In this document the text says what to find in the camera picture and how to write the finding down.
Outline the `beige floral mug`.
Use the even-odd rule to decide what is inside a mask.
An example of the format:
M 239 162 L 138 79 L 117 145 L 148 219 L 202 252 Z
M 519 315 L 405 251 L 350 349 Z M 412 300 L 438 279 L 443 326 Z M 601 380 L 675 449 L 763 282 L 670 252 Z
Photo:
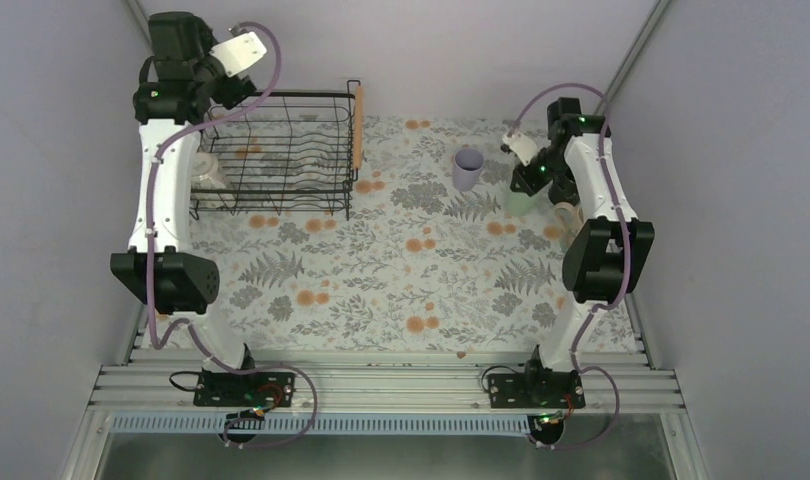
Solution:
M 554 206 L 554 215 L 559 223 L 559 245 L 566 253 L 585 223 L 581 205 L 560 202 Z

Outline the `mint green tumbler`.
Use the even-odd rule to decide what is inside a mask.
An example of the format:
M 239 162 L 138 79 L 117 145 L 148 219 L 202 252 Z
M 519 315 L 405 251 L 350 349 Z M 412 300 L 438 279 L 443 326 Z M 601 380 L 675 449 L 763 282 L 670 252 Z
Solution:
M 513 217 L 523 217 L 533 212 L 540 204 L 540 195 L 528 195 L 525 192 L 509 190 L 504 204 L 504 211 Z

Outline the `lilac plastic cup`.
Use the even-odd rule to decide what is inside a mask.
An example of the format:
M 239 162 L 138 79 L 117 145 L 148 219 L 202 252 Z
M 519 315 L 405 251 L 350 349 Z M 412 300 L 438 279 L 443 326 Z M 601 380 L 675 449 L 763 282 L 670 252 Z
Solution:
M 457 151 L 453 158 L 453 187 L 460 192 L 472 190 L 479 181 L 484 163 L 483 154 L 476 149 L 463 148 Z

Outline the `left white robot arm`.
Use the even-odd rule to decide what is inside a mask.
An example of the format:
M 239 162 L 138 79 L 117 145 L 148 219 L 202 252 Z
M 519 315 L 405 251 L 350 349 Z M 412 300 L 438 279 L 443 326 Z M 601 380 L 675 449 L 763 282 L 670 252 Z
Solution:
M 110 257 L 112 274 L 145 306 L 148 339 L 163 349 L 184 328 L 203 368 L 225 372 L 220 392 L 236 405 L 259 391 L 247 344 L 219 317 L 216 263 L 190 252 L 194 166 L 212 103 L 232 108 L 255 91 L 240 72 L 260 60 L 257 36 L 220 43 L 200 17 L 169 11 L 149 17 L 152 54 L 133 95 L 142 159 L 137 214 L 127 247 Z

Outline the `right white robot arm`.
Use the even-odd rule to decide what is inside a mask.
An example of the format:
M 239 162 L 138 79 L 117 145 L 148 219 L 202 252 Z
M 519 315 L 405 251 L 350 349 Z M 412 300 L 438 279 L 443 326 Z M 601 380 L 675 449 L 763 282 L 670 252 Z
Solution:
M 553 205 L 568 203 L 582 215 L 561 270 L 572 297 L 557 333 L 536 347 L 524 368 L 522 391 L 536 407 L 579 389 L 581 341 L 634 290 L 655 238 L 652 223 L 638 217 L 621 185 L 607 118 L 583 113 L 576 98 L 560 97 L 547 108 L 547 127 L 545 147 L 517 132 L 502 139 L 503 150 L 519 161 L 511 192 L 534 197 L 545 190 Z

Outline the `black cylindrical cup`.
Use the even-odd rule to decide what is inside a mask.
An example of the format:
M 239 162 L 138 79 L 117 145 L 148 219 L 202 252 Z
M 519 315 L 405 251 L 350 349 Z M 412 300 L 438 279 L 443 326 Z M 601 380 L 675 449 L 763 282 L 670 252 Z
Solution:
M 572 175 L 556 176 L 549 186 L 547 195 L 553 205 L 567 203 L 575 207 L 580 203 L 577 184 Z

